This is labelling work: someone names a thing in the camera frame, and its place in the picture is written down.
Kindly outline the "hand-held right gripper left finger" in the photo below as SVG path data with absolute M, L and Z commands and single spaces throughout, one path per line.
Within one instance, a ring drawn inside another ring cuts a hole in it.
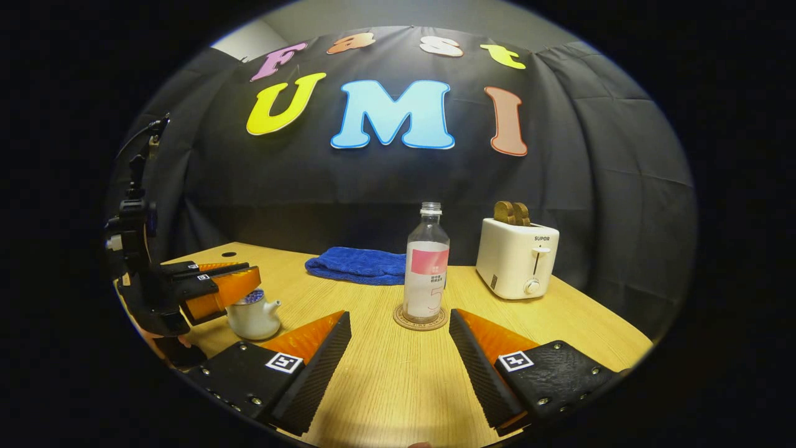
M 350 338 L 350 314 L 340 310 L 262 344 L 234 343 L 187 378 L 248 419 L 301 436 Z

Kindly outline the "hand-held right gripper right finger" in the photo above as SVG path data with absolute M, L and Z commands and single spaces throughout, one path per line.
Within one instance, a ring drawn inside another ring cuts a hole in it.
M 540 344 L 463 309 L 450 312 L 449 334 L 488 425 L 500 436 L 558 421 L 628 374 L 566 341 Z

